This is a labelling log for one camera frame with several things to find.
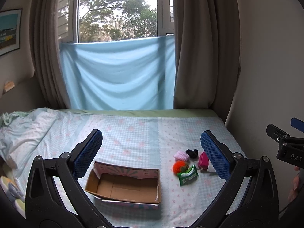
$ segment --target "cardboard box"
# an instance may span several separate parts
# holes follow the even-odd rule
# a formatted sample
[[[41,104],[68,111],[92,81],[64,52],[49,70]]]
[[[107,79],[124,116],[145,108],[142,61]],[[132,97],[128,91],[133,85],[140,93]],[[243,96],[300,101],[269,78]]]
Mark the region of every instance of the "cardboard box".
[[[159,169],[130,168],[94,162],[85,191],[103,202],[158,209],[161,202]]]

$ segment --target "green foliage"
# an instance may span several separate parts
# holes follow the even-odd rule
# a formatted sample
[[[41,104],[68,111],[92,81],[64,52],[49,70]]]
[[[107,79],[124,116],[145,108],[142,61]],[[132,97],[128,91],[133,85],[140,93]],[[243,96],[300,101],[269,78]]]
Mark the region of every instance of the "green foliage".
[[[157,11],[145,0],[80,0],[80,42],[157,36]]]

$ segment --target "green snack package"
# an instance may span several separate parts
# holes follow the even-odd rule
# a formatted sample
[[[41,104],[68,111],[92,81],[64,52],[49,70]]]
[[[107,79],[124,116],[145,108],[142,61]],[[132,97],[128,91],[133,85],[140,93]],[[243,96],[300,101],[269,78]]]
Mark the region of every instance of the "green snack package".
[[[195,165],[192,165],[188,170],[185,172],[181,172],[177,174],[179,179],[179,185],[185,185],[190,179],[197,178],[199,174],[197,173]]]

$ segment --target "orange pom-pom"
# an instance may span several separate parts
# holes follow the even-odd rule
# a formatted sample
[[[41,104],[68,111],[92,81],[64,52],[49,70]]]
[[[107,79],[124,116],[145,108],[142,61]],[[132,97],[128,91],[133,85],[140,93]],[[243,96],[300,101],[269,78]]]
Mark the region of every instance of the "orange pom-pom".
[[[188,164],[184,161],[177,161],[174,163],[172,170],[176,175],[177,173],[184,172],[188,169]]]

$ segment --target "painting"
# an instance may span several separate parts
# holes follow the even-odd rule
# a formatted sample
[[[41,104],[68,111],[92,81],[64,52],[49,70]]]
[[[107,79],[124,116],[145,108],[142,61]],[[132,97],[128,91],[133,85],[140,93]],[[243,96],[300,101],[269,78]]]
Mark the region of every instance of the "painting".
[[[0,56],[20,48],[22,9],[0,12]]]

